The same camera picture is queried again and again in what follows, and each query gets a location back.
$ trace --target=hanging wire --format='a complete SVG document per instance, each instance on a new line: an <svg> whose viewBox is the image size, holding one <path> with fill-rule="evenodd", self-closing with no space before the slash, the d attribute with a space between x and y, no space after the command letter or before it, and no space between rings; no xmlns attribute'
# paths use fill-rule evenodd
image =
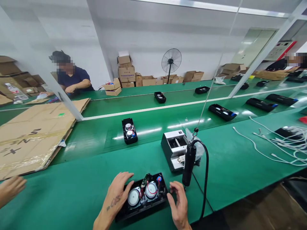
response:
<svg viewBox="0 0 307 230"><path fill-rule="evenodd" d="M240 7L241 7L241 5L242 5L242 2L243 2L243 0L240 1L239 7L238 7L237 12L236 12L236 15L235 15L235 17L234 17L234 19L233 19L233 22L232 22L232 25L231 25L231 28L230 28L230 31L229 31L229 34L228 34L227 38L230 37L230 34L231 34L232 30L233 30L233 27L234 27L234 24L235 24L235 21L236 21L236 18L237 18L239 9L240 9ZM202 117L202 114L203 114L203 112L204 112L204 109L205 109L207 100L208 100L208 98L209 98L209 95L210 95L210 92L211 92L211 89L212 89L212 86L213 86L213 82L214 82L215 76L216 76L216 74L217 74L217 71L218 71L218 69L219 69L221 60L222 60L222 58L223 58L223 54L224 54L224 52L222 52L222 54L221 54L221 57L220 57L220 60L219 60L219 62L218 62L216 71L215 71L215 73L214 73L214 77L213 77L213 79L212 79L212 83L211 83L211 86L210 86L210 89L209 89L209 92L208 92L208 95L207 95L207 98L206 98L204 107L203 107L202 112L201 112L201 116L200 116L199 121L198 121L198 123L197 123L197 128L198 128L199 123L200 123L200 121L201 121L201 117Z"/></svg>

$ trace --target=plastic water bottle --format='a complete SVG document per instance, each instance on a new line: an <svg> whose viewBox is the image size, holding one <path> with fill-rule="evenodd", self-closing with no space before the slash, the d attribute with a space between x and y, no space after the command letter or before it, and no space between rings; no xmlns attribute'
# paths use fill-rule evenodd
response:
<svg viewBox="0 0 307 230"><path fill-rule="evenodd" d="M27 100L29 99L27 95L25 95L20 89L12 86L10 83L5 83L8 90L11 91L15 97L19 98L19 100Z"/></svg>

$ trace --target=red wire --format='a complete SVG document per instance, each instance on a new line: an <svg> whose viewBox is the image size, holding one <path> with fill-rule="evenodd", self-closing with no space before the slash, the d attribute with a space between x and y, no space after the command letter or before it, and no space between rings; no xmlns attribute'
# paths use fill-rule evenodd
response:
<svg viewBox="0 0 307 230"><path fill-rule="evenodd" d="M140 198L142 198L142 190L143 190L143 188L141 188L141 191L140 191L140 193L138 195Z"/></svg>
<svg viewBox="0 0 307 230"><path fill-rule="evenodd" d="M157 191L156 191L156 192L154 192L154 193L150 192L150 191L149 191L149 188L148 188L148 181L147 181L147 189L148 189L148 192L149 192L150 194L156 194L156 193L157 193L157 191L158 191L158 189L157 189Z"/></svg>

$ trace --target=worker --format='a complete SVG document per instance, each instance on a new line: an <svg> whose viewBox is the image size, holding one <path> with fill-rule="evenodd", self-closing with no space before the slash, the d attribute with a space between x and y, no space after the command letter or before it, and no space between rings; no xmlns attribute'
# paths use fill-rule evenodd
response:
<svg viewBox="0 0 307 230"><path fill-rule="evenodd" d="M0 209L25 189L26 182L24 178L15 176L0 184Z"/></svg>
<svg viewBox="0 0 307 230"><path fill-rule="evenodd" d="M124 185L134 174L128 172L120 172L111 183L102 209L94 222L93 230L109 229L112 221L120 211L128 198L129 191L134 181L131 181L124 190ZM179 230L192 230L188 221L188 201L185 196L183 185L177 181L170 182L170 192L176 193L177 203L170 193L167 194L169 205L172 211L174 224Z"/></svg>
<svg viewBox="0 0 307 230"><path fill-rule="evenodd" d="M307 68L306 53L285 53L285 58L280 59L269 65L266 71L293 72L297 69Z"/></svg>
<svg viewBox="0 0 307 230"><path fill-rule="evenodd" d="M58 66L58 83L61 88L71 94L76 90L80 92L94 91L90 76L84 69L81 69L72 62L69 55L61 51L54 51L49 59ZM47 96L54 95L53 92L41 92L40 94Z"/></svg>

